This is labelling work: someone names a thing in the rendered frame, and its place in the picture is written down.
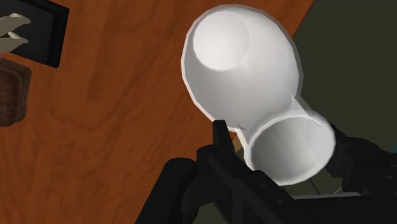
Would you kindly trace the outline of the white cup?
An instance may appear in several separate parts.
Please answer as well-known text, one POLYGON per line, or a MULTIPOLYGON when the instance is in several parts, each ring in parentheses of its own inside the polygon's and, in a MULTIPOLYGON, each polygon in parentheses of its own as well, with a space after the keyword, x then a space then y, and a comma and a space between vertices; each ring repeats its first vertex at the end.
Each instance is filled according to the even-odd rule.
POLYGON ((330 161, 336 144, 329 122, 296 97, 289 107, 258 120, 251 129, 239 129, 237 136, 246 165, 279 186, 315 176, 330 161))

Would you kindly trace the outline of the brown rough block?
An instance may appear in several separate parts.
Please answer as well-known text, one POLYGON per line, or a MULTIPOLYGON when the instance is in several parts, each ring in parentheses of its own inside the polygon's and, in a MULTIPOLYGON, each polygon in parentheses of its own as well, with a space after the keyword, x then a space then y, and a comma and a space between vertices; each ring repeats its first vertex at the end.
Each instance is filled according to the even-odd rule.
POLYGON ((29 67, 0 59, 0 127, 9 127, 25 118, 31 76, 29 67))

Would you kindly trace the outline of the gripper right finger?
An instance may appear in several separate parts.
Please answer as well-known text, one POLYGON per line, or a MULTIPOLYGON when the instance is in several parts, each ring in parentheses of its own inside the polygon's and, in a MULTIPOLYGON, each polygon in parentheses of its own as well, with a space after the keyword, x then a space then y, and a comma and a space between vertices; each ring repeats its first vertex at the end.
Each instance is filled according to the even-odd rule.
POLYGON ((334 178, 342 179, 344 192, 361 192, 366 174, 362 167, 367 164, 397 168, 397 153, 380 149, 375 143, 349 137, 334 124, 330 125, 335 135, 335 149, 325 169, 334 178))

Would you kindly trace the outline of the pale figure on black base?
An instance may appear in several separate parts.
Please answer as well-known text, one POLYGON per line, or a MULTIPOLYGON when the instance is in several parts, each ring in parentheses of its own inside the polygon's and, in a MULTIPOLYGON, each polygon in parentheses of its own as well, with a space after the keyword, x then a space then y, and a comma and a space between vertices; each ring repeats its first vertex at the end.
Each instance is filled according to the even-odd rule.
POLYGON ((0 0, 0 17, 18 13, 30 23, 15 29, 29 42, 17 47, 13 54, 58 68, 62 55, 69 8, 51 0, 0 0))

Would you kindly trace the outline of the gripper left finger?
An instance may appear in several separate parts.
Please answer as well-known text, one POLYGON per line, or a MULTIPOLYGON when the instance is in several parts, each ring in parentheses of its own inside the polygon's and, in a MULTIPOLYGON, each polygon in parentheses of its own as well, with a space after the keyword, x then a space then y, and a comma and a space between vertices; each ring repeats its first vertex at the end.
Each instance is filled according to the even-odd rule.
POLYGON ((135 224, 193 224, 213 203, 227 224, 314 224, 314 218, 265 173, 235 155, 223 120, 197 159, 172 158, 162 169, 135 224))

